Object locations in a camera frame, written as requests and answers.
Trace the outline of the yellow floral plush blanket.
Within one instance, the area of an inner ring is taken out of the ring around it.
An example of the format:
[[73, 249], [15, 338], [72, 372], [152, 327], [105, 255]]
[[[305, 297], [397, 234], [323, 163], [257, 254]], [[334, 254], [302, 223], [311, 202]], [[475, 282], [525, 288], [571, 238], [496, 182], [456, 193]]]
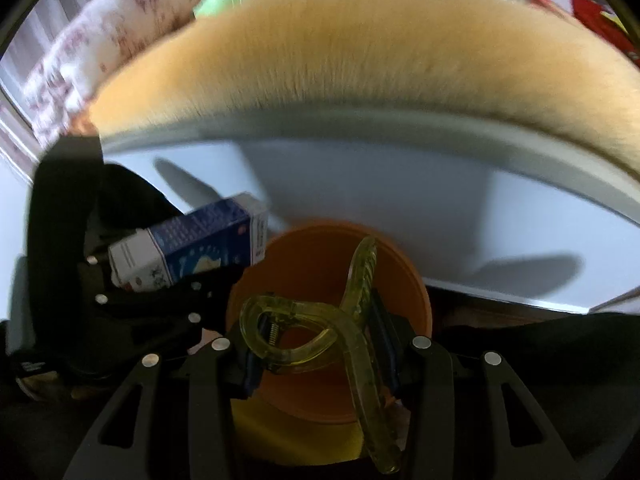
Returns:
[[581, 24], [504, 0], [248, 0], [139, 54], [70, 130], [297, 103], [495, 118], [639, 168], [638, 68]]

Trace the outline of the blue white carton box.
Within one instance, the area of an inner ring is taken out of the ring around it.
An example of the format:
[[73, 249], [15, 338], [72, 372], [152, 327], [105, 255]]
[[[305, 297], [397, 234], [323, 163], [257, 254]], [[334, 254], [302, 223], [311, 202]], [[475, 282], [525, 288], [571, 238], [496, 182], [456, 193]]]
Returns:
[[154, 292], [224, 266], [246, 268], [265, 257], [268, 208], [250, 193], [217, 200], [111, 244], [114, 285]]

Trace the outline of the white floral pink quilt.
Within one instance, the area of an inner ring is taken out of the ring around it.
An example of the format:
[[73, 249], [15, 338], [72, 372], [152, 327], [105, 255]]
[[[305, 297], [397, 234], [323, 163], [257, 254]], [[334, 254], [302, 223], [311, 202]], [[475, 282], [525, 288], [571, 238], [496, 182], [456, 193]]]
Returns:
[[111, 74], [155, 41], [189, 23], [201, 0], [90, 0], [29, 74], [24, 93], [44, 148], [70, 131], [75, 115]]

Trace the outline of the yellow translucent hair claw clip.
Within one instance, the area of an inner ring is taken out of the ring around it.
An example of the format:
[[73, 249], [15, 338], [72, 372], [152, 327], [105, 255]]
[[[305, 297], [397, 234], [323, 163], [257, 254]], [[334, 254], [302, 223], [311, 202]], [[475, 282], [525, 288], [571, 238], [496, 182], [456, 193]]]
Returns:
[[[399, 450], [386, 424], [384, 402], [364, 332], [376, 260], [376, 239], [367, 236], [352, 255], [344, 294], [337, 307], [278, 296], [253, 296], [242, 305], [239, 326], [255, 356], [269, 365], [289, 367], [294, 372], [318, 370], [329, 362], [331, 352], [341, 353], [364, 447], [381, 474], [392, 474], [398, 471]], [[258, 328], [259, 321], [267, 316], [285, 326], [316, 328], [319, 333], [299, 347], [280, 349], [266, 341]]]

